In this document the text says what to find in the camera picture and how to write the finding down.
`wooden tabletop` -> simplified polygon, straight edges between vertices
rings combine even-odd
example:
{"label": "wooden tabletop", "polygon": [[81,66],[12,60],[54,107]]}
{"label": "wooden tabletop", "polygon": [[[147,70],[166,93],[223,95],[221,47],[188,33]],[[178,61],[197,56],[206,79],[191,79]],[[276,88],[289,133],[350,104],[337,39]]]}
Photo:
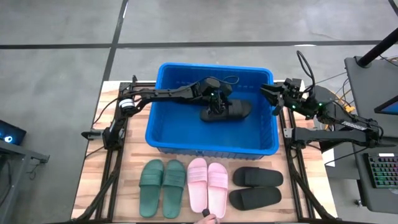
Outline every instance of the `wooden tabletop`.
{"label": "wooden tabletop", "polygon": [[[99,98],[96,117],[111,100],[118,96],[119,83],[115,81],[104,82]],[[103,113],[99,121],[94,125],[95,129],[104,129],[109,126],[113,119],[114,108],[112,104]],[[162,195],[160,196],[159,209],[153,218],[142,218],[139,215],[139,179],[145,164],[153,159],[161,159],[164,164],[171,159],[178,159],[185,167],[195,156],[183,156],[175,154],[163,154],[156,148],[150,147],[145,141],[145,132],[150,112],[150,105],[147,105],[139,114],[134,115],[128,121],[126,142],[124,145],[123,161],[119,178],[118,193],[114,211],[114,222],[195,222],[202,217],[201,214],[193,213],[189,204],[188,189],[185,187],[180,215],[176,219],[168,220],[162,213]],[[304,117],[295,114],[296,123],[299,127],[312,128],[313,121],[306,121]],[[294,222],[297,221],[292,189],[290,185],[289,170],[285,155],[284,142],[280,134],[278,124],[279,150],[272,156],[264,156],[260,160],[247,161],[240,159],[220,159],[204,157],[207,163],[219,162],[228,170],[229,177],[233,172],[242,166],[262,167],[265,169],[277,170],[284,176],[284,183],[279,186],[282,193],[282,200],[275,204],[250,211],[239,211],[227,202],[226,215],[222,222]],[[102,146],[101,140],[91,141],[87,153]],[[77,190],[76,200],[72,211],[72,218],[81,215],[86,207],[94,199],[101,185],[101,178],[105,162],[106,150],[102,149],[88,157],[83,165],[80,183]],[[305,169],[311,191],[319,202],[333,216],[337,216],[335,204],[331,194],[325,166],[322,161],[322,154],[318,149],[307,147],[303,150]],[[240,189],[232,183],[229,178],[229,192]],[[304,217],[308,217],[305,206],[305,199],[300,190],[300,200]],[[107,211],[107,198],[104,203],[104,213]]]}

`slipper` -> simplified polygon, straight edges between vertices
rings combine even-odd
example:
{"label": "slipper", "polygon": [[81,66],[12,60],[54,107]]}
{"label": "slipper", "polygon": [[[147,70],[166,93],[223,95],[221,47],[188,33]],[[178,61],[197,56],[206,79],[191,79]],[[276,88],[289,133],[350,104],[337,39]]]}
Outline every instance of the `slipper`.
{"label": "slipper", "polygon": [[150,218],[156,214],[162,178],[163,162],[160,159],[149,161],[141,172],[139,214],[144,218]]}
{"label": "slipper", "polygon": [[228,173],[219,163],[212,163],[208,168],[209,211],[217,218],[223,218],[228,194]]}
{"label": "slipper", "polygon": [[163,181],[163,216],[176,218],[180,214],[186,172],[184,165],[172,159],[167,163]]}
{"label": "slipper", "polygon": [[207,163],[204,158],[196,158],[189,163],[187,179],[191,209],[201,213],[207,208]]}
{"label": "slipper", "polygon": [[280,200],[282,200],[282,195],[276,187],[247,188],[229,193],[231,205],[240,211],[273,205]]}
{"label": "slipper", "polygon": [[232,181],[240,187],[277,187],[283,184],[284,176],[276,170],[240,167],[234,172]]}

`gray concrete floor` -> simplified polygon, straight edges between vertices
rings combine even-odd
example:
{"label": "gray concrete floor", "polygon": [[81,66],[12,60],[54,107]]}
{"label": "gray concrete floor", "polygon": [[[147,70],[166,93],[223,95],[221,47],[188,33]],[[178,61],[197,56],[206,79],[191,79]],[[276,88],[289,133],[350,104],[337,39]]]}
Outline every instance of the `gray concrete floor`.
{"label": "gray concrete floor", "polygon": [[[122,0],[0,0],[0,45],[110,44]],[[381,40],[396,28],[387,0],[130,0],[120,43]],[[301,50],[317,80],[344,72],[345,57],[371,45],[117,49],[110,80],[155,80],[165,62],[266,67],[275,79],[303,78]],[[24,145],[50,154],[24,181],[13,223],[68,220],[109,49],[0,50],[0,119],[26,129]],[[398,55],[398,47],[384,56]],[[323,83],[334,91],[345,75]],[[357,208],[352,180],[330,179],[339,217],[396,223]]]}

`black cable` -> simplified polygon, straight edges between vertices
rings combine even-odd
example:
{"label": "black cable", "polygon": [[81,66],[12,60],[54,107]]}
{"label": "black cable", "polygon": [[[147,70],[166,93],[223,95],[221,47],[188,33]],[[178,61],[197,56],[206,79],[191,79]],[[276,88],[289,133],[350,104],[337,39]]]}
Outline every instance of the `black cable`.
{"label": "black cable", "polygon": [[380,125],[378,125],[378,124],[371,124],[371,126],[375,126],[375,127],[378,127],[378,128],[380,129],[380,136],[379,136],[379,138],[382,139],[382,138],[383,138],[383,135],[384,135],[384,129],[383,129]]}
{"label": "black cable", "polygon": [[91,153],[87,154],[87,155],[85,156],[85,159],[87,159],[87,157],[89,157],[90,155],[92,155],[92,154],[98,152],[99,150],[101,150],[101,149],[103,149],[103,148],[104,148],[104,146],[102,146],[102,147],[100,147],[99,149],[96,149],[96,150],[92,151]]}
{"label": "black cable", "polygon": [[343,72],[343,73],[340,73],[340,74],[338,74],[338,75],[334,75],[334,76],[332,76],[332,77],[330,77],[330,78],[326,78],[326,79],[324,79],[324,80],[320,80],[319,82],[316,82],[315,84],[319,84],[319,83],[322,83],[322,82],[331,80],[332,78],[339,77],[340,75],[344,75],[344,74],[346,74],[346,73],[347,73],[347,72]]}
{"label": "black cable", "polygon": [[395,67],[398,67],[398,65],[396,65],[396,64],[394,64],[394,63],[392,63],[392,62],[390,62],[387,58],[385,58],[385,57],[383,57],[383,56],[381,56],[381,55],[379,55],[380,56],[380,58],[382,58],[383,60],[386,60],[388,63],[390,63],[391,65],[393,65],[393,66],[395,66]]}
{"label": "black cable", "polygon": [[33,167],[33,169],[31,171],[26,172],[27,174],[29,174],[29,179],[30,180],[34,180],[36,178],[36,168],[38,168],[38,166],[43,165],[44,163],[38,163],[35,165],[35,167]]}
{"label": "black cable", "polygon": [[321,148],[319,148],[318,146],[313,146],[313,145],[311,145],[311,144],[307,144],[307,146],[313,147],[313,148],[315,148],[315,149],[322,150],[322,149],[321,149]]}
{"label": "black cable", "polygon": [[344,81],[344,83],[343,83],[343,96],[341,97],[341,98],[344,98],[344,101],[345,102],[347,102],[347,99],[346,99],[346,92],[344,91],[344,86],[346,85],[346,82],[348,81],[348,78]]}
{"label": "black cable", "polygon": [[[315,76],[313,75],[311,66],[310,66],[310,64],[307,62],[307,59],[304,57],[303,53],[301,53],[301,51],[298,50],[298,51],[296,51],[296,54],[297,54],[298,60],[299,60],[299,62],[300,62],[301,68],[303,69],[303,71],[305,72],[305,74],[306,74],[308,77],[310,77],[311,80],[312,80],[312,85],[309,86],[309,87],[307,87],[307,88],[304,90],[304,93],[308,93],[308,92],[312,91],[312,90],[315,88]],[[307,66],[309,72],[308,72],[307,69],[304,67],[303,61],[304,61],[305,65]]]}
{"label": "black cable", "polygon": [[290,156],[292,156],[292,159],[297,158],[297,149],[291,148],[291,149],[290,149]]}
{"label": "black cable", "polygon": [[329,162],[325,163],[325,165],[327,165],[327,164],[329,164],[329,163],[331,163],[331,162],[335,162],[335,161],[337,161],[337,160],[340,160],[340,159],[342,159],[342,158],[346,158],[347,156],[351,156],[351,155],[357,154],[357,153],[362,152],[362,151],[364,151],[364,150],[366,150],[366,149],[368,149],[368,147],[365,147],[364,149],[361,149],[361,150],[359,150],[359,151],[356,151],[356,152],[347,154],[347,155],[345,155],[345,156],[341,156],[341,157],[339,157],[339,158],[337,158],[337,159],[333,159],[332,161],[329,161]]}
{"label": "black cable", "polygon": [[0,201],[0,208],[3,205],[4,201],[6,201],[8,194],[10,193],[11,186],[12,186],[12,176],[11,176],[11,165],[10,162],[7,160],[7,166],[8,166],[8,187],[7,190],[2,194],[2,199]]}
{"label": "black cable", "polygon": [[[225,78],[222,79],[222,80],[220,80],[220,79],[218,79],[218,78],[216,78],[216,77],[205,77],[205,78],[200,79],[199,81],[196,81],[195,83],[190,84],[189,86],[187,86],[187,88],[190,88],[192,85],[194,85],[194,84],[196,84],[196,83],[198,83],[198,82],[201,82],[201,81],[203,81],[203,80],[205,80],[205,79],[207,79],[207,78],[214,78],[215,80],[219,81],[220,83],[224,83],[224,84],[227,84],[227,85],[235,85],[235,84],[238,84],[238,83],[239,83],[239,77],[236,76],[236,75],[227,76],[227,77],[225,77]],[[225,80],[227,80],[227,79],[229,79],[229,78],[236,78],[236,81],[235,81],[235,82],[227,82],[227,81],[225,81]],[[110,101],[110,102],[102,109],[101,113],[99,114],[98,118],[93,122],[93,124],[97,123],[98,120],[100,120],[100,118],[101,118],[102,114],[104,113],[105,109],[106,109],[109,105],[111,105],[113,102],[117,101],[118,99],[127,97],[127,96],[135,96],[135,95],[137,95],[137,94],[139,94],[139,93],[140,93],[140,92],[128,93],[128,94],[122,95],[122,96],[120,96],[120,97],[118,97],[118,98],[115,98],[115,99],[113,99],[112,101]]]}
{"label": "black cable", "polygon": [[340,87],[340,89],[338,89],[337,91],[336,91],[336,94],[338,93],[338,92],[340,92],[340,90],[342,90],[343,89],[343,87]]}
{"label": "black cable", "polygon": [[97,123],[97,121],[101,118],[102,114],[104,113],[105,109],[111,105],[113,102],[115,102],[116,100],[118,100],[119,98],[115,98],[114,100],[110,101],[105,107],[104,109],[102,109],[101,113],[99,114],[98,118],[93,122],[93,124]]}

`rgb keyboard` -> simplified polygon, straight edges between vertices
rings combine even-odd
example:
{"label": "rgb keyboard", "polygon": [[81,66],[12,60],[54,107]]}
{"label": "rgb keyboard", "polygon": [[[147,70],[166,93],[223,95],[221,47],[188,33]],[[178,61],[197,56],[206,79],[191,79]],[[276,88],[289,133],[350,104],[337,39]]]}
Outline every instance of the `rgb keyboard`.
{"label": "rgb keyboard", "polygon": [[398,189],[398,155],[365,153],[365,162],[374,188]]}

